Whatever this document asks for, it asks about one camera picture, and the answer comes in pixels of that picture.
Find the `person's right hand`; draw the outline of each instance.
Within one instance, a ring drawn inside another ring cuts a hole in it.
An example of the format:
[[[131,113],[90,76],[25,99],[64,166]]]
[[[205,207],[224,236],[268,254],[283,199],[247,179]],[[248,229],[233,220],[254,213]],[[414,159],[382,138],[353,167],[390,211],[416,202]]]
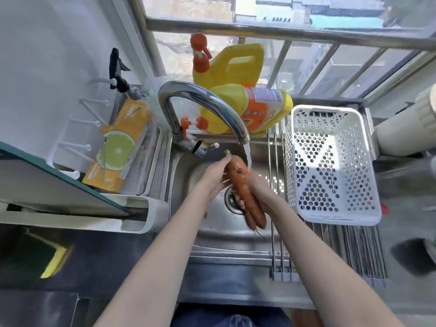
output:
[[[257,200],[260,203],[263,211],[269,215],[272,212],[272,200],[275,198],[276,193],[270,188],[268,181],[266,179],[252,170],[250,171],[249,178],[250,190],[256,196]],[[244,202],[241,198],[235,193],[236,200],[239,206],[242,209],[245,209]]]

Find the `water stream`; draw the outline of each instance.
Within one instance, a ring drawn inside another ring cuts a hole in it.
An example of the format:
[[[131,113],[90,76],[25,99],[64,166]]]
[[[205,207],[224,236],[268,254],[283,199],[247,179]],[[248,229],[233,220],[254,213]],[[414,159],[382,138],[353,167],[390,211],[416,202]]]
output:
[[[247,155],[247,167],[251,170],[251,150],[250,150],[250,142],[247,142],[243,145],[245,154]]]

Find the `clothing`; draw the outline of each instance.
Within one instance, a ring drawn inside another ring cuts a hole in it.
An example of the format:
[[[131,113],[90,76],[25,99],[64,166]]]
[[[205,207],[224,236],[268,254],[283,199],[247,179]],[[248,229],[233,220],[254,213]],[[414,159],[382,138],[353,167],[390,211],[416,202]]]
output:
[[[180,303],[171,327],[292,327],[280,308]]]

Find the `stainless steel sink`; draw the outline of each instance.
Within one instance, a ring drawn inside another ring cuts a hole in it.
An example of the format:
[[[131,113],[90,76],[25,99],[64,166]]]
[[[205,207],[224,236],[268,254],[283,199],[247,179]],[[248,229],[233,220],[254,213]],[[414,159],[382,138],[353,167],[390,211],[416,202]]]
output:
[[[208,139],[211,142],[218,142],[220,148],[208,152],[204,158],[183,151],[175,144],[171,148],[172,174],[169,188],[171,215],[177,211],[190,190],[199,182],[206,168],[225,156],[225,149],[230,150],[234,155],[241,156],[245,161],[247,160],[243,147],[231,137],[209,136]],[[250,147],[253,161],[252,169],[259,176],[268,180],[270,171],[267,140],[265,138],[252,138]],[[271,161],[272,165],[275,166],[274,148],[271,148]],[[282,156],[281,146],[278,147],[278,154]],[[284,170],[280,158],[278,165],[278,175],[275,168],[271,173],[273,188],[284,197]],[[204,220],[194,242],[191,259],[201,257],[203,262],[205,258],[208,258],[208,262],[213,263],[242,263],[240,259],[244,259],[243,263],[248,264],[271,264],[272,232],[269,216],[267,216],[267,220],[266,229],[259,229],[261,236],[250,230],[245,223],[242,211],[235,203],[231,188],[225,188],[209,203],[206,209]],[[279,248],[280,239],[277,233],[275,234],[275,242],[275,247]]]

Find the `curved faucet spout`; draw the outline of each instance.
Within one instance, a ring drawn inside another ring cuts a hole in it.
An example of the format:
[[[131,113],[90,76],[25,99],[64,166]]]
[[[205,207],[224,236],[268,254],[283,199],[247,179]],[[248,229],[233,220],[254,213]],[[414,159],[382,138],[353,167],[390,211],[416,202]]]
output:
[[[182,127],[177,119],[173,104],[170,101],[172,97],[186,98],[205,107],[223,120],[232,130],[233,135],[239,143],[246,144],[249,142],[250,136],[248,135],[244,122],[230,105],[200,86],[189,82],[171,81],[162,85],[158,92],[158,99],[163,114],[170,125],[175,143],[192,150],[193,153],[199,156],[204,156],[207,151],[206,148],[202,146],[201,142],[192,140],[183,135]]]

